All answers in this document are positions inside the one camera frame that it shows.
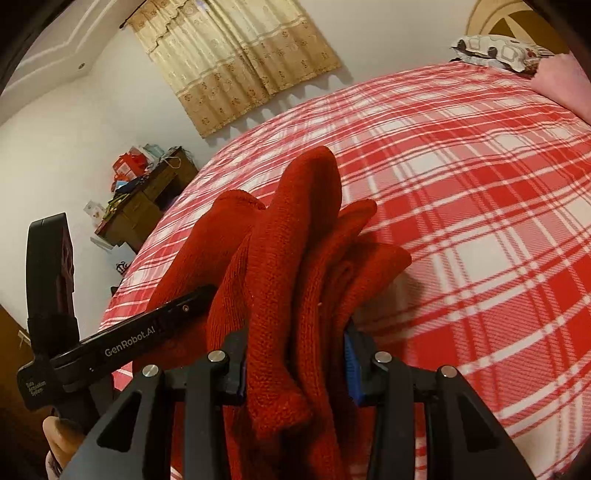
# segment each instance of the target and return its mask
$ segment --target ceiling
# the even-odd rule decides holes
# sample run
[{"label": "ceiling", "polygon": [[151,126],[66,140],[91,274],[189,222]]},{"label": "ceiling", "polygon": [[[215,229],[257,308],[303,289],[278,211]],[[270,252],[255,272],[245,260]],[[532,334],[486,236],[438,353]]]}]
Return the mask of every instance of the ceiling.
[{"label": "ceiling", "polygon": [[0,124],[26,104],[86,75],[142,0],[74,0],[37,38],[0,96]]}]

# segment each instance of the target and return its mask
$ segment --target pillow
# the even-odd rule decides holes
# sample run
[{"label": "pillow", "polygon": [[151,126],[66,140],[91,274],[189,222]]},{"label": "pillow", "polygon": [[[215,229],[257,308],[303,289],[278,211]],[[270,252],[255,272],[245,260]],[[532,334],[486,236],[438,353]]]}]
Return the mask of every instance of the pillow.
[{"label": "pillow", "polygon": [[554,54],[547,48],[504,35],[464,35],[452,48],[470,56],[496,59],[517,73],[535,73],[540,60]]},{"label": "pillow", "polygon": [[572,53],[543,59],[530,86],[591,125],[591,82]]},{"label": "pillow", "polygon": [[484,59],[479,57],[478,55],[470,55],[468,53],[457,51],[457,58],[464,63],[469,63],[470,65],[480,65],[481,67],[493,67],[499,70],[510,70],[510,68],[505,65],[503,62],[498,61],[497,59]]}]

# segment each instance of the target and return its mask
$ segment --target red sweater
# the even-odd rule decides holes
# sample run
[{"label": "red sweater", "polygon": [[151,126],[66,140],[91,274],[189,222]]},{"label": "red sweater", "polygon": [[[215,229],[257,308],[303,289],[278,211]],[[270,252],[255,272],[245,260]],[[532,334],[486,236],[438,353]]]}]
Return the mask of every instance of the red sweater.
[{"label": "red sweater", "polygon": [[[339,211],[341,201],[326,147],[291,162],[269,208],[246,192],[225,192],[151,297],[148,310],[204,284],[219,287],[207,319],[137,359],[137,368],[189,364],[248,325],[246,404],[224,410],[233,480],[345,479],[349,465],[367,462],[373,411],[348,396],[343,330],[411,257],[360,235],[376,212],[373,200]],[[172,463],[182,472],[180,432]]]}]

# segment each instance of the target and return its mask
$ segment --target blue gripper pad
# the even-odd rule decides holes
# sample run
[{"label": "blue gripper pad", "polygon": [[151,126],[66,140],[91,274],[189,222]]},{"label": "blue gripper pad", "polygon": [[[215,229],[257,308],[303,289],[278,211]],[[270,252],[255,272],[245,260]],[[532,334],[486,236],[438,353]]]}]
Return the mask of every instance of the blue gripper pad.
[{"label": "blue gripper pad", "polygon": [[353,399],[357,406],[361,405],[364,400],[363,391],[361,389],[361,367],[353,343],[349,335],[345,333],[345,375],[347,376],[347,388],[349,396]]}]

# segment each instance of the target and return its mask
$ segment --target beige curtain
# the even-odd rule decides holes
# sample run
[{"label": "beige curtain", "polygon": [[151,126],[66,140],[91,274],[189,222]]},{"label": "beige curtain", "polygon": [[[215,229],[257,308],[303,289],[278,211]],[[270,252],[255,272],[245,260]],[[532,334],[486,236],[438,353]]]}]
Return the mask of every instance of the beige curtain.
[{"label": "beige curtain", "polygon": [[149,0],[129,23],[202,137],[340,67],[292,0]]}]

